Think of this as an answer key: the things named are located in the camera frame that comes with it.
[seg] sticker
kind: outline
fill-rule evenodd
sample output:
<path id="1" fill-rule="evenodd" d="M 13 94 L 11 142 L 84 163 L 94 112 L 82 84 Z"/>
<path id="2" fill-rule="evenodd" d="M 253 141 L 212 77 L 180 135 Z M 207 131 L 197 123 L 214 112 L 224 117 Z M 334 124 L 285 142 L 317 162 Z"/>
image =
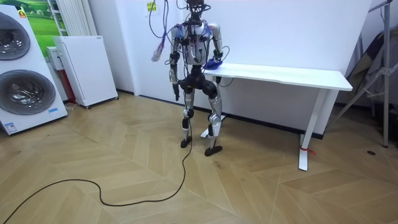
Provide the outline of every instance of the sticker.
<path id="1" fill-rule="evenodd" d="M 5 124 L 4 127 L 8 133 L 13 133 L 17 131 L 17 127 L 15 127 L 14 123 Z"/>
<path id="2" fill-rule="evenodd" d="M 18 10 L 19 17 L 26 18 L 26 13 L 25 13 L 24 8 L 23 7 L 18 7 L 18 6 L 16 6 L 16 8 Z"/>
<path id="3" fill-rule="evenodd" d="M 147 10 L 148 12 L 150 12 L 150 10 L 152 10 L 152 12 L 156 11 L 156 2 L 148 2 Z"/>
<path id="4" fill-rule="evenodd" d="M 49 110 L 49 113 L 53 113 L 53 112 L 56 112 L 56 111 L 58 111 L 58 108 L 54 108 L 54 109 Z"/>
<path id="5" fill-rule="evenodd" d="M 159 10 L 156 6 L 156 2 L 147 2 L 147 8 L 145 9 L 145 16 L 149 16 L 151 14 L 152 16 L 154 15 L 159 15 Z"/>

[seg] green poster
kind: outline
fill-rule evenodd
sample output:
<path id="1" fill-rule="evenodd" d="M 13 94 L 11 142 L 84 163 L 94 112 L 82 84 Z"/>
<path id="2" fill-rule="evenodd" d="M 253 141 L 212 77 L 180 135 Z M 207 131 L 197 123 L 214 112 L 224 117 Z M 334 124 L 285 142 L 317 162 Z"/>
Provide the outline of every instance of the green poster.
<path id="1" fill-rule="evenodd" d="M 40 49 L 44 57 L 47 57 L 45 47 L 54 46 L 52 37 L 60 35 L 47 0 L 0 0 L 0 4 L 24 8 Z"/>

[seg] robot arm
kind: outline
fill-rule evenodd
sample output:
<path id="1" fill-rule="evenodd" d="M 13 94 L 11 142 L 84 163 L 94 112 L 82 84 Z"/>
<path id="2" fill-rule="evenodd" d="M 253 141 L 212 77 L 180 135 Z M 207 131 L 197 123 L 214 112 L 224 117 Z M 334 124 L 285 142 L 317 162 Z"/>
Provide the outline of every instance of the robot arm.
<path id="1" fill-rule="evenodd" d="M 172 29 L 172 43 L 171 43 L 171 53 L 170 53 L 170 81 L 173 83 L 173 90 L 175 94 L 175 101 L 180 98 L 180 90 L 178 88 L 178 78 L 177 78 L 177 62 L 180 59 L 180 53 L 178 52 L 178 47 L 180 46 L 179 37 L 179 27 L 174 27 Z"/>
<path id="2" fill-rule="evenodd" d="M 221 27 L 216 24 L 209 24 L 209 28 L 213 33 L 213 42 L 215 47 L 214 61 L 218 63 L 223 58 L 223 39 L 221 38 Z"/>

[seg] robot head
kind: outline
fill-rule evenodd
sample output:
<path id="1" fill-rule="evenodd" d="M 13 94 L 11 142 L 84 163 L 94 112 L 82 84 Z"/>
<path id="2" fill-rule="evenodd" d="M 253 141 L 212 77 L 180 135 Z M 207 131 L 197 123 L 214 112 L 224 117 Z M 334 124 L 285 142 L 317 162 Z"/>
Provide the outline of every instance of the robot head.
<path id="1" fill-rule="evenodd" d="M 205 0 L 187 0 L 188 9 L 191 12 L 191 21 L 200 21 L 203 11 L 206 10 Z"/>

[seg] herringbone parquet floor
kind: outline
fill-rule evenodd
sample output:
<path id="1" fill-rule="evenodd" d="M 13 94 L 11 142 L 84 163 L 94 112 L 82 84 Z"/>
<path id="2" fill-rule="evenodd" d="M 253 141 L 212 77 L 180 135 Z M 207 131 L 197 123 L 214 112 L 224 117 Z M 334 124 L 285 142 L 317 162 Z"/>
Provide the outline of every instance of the herringbone parquet floor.
<path id="1" fill-rule="evenodd" d="M 109 203 L 169 196 L 182 179 L 182 107 L 120 94 L 91 110 L 0 134 L 0 223 L 32 192 L 66 178 L 98 182 Z M 398 223 L 398 150 L 379 145 L 373 122 L 351 112 L 314 139 L 308 172 L 297 169 L 299 136 L 226 119 L 212 157 L 193 119 L 193 153 L 182 191 L 166 202 L 105 207 L 86 183 L 55 185 L 9 223 L 238 224 Z M 376 153 L 371 156 L 366 151 Z"/>

